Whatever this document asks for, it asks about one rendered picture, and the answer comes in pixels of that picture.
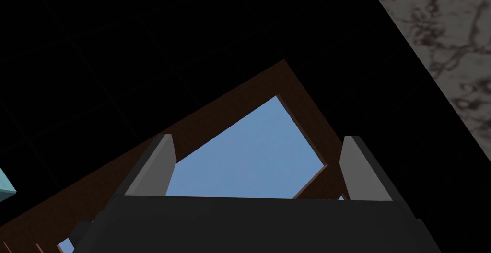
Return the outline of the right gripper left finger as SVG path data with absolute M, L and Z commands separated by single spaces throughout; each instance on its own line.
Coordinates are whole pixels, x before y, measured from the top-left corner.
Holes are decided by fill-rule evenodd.
M 165 196 L 177 158 L 171 134 L 158 134 L 125 177 L 117 195 Z

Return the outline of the pale teal block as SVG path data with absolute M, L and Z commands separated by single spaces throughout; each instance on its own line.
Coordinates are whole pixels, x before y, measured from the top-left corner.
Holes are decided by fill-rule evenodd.
M 16 194 L 16 189 L 8 179 L 4 171 L 0 168 L 0 202 Z

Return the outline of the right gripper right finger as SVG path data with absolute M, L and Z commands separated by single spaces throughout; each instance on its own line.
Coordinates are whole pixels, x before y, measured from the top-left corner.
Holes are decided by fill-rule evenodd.
M 351 200 L 404 200 L 360 136 L 344 137 L 339 165 Z

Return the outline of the brown framed window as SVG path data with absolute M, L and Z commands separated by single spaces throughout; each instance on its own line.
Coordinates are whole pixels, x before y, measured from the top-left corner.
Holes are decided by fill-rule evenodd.
M 173 139 L 172 195 L 349 199 L 342 142 L 286 61 L 160 129 Z M 68 253 L 60 244 L 95 218 L 152 136 L 0 226 L 0 253 Z

